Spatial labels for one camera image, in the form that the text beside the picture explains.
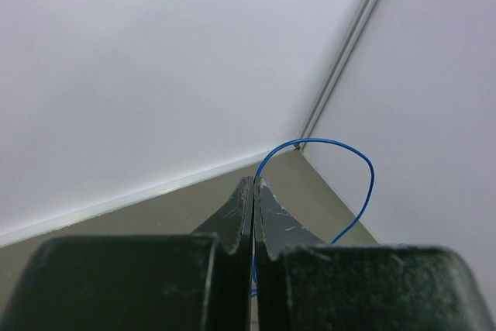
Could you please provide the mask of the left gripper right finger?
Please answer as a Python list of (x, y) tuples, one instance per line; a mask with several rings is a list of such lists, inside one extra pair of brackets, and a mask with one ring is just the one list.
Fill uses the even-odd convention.
[(258, 179), (254, 266), (262, 330), (493, 330), (477, 281), (445, 247), (330, 245)]

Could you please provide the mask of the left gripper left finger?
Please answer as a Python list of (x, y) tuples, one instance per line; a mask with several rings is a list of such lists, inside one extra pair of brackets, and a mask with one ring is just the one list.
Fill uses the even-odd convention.
[(3, 330), (247, 330), (253, 180), (189, 234), (62, 236), (31, 256)]

